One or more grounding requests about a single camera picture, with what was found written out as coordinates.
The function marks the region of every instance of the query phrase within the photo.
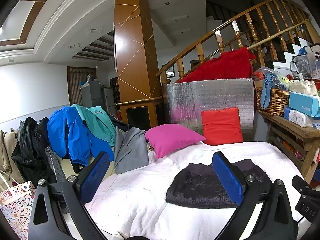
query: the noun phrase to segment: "white bedsheet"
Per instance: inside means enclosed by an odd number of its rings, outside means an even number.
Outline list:
[[[235,208],[180,207],[167,203],[165,196],[173,178],[183,168],[189,163],[209,165],[216,151],[222,151],[231,163],[251,159],[268,174],[272,182],[283,180],[293,219],[298,221],[302,217],[294,209],[300,194],[291,185],[292,177],[301,174],[283,153],[265,142],[219,146],[198,143],[159,160],[149,157],[148,166],[121,175],[113,174],[103,181],[93,200],[85,206],[98,227],[110,234],[121,232],[126,236],[146,236],[152,240],[212,240]],[[262,204],[259,205],[242,239],[250,235]]]

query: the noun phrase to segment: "teal jacket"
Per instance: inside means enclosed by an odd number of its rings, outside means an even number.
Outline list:
[[[86,108],[73,104],[71,107],[78,110],[82,121],[86,121],[87,127],[95,137],[107,141],[110,146],[115,145],[116,129],[101,106]]]

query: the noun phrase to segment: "insulation foil board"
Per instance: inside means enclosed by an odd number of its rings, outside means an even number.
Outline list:
[[[203,134],[201,111],[238,107],[244,139],[252,136],[254,93],[251,79],[219,79],[163,86],[168,123]]]

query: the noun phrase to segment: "picture frame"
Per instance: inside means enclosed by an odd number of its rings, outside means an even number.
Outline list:
[[[167,73],[167,77],[168,78],[175,77],[176,74],[174,72],[174,66],[172,66],[171,68],[167,69],[166,73]]]

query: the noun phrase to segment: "beige coat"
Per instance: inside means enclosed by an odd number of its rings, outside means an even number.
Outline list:
[[[0,130],[0,170],[13,177],[18,183],[25,182],[16,164],[11,160],[11,155],[18,143],[17,132],[4,133]]]

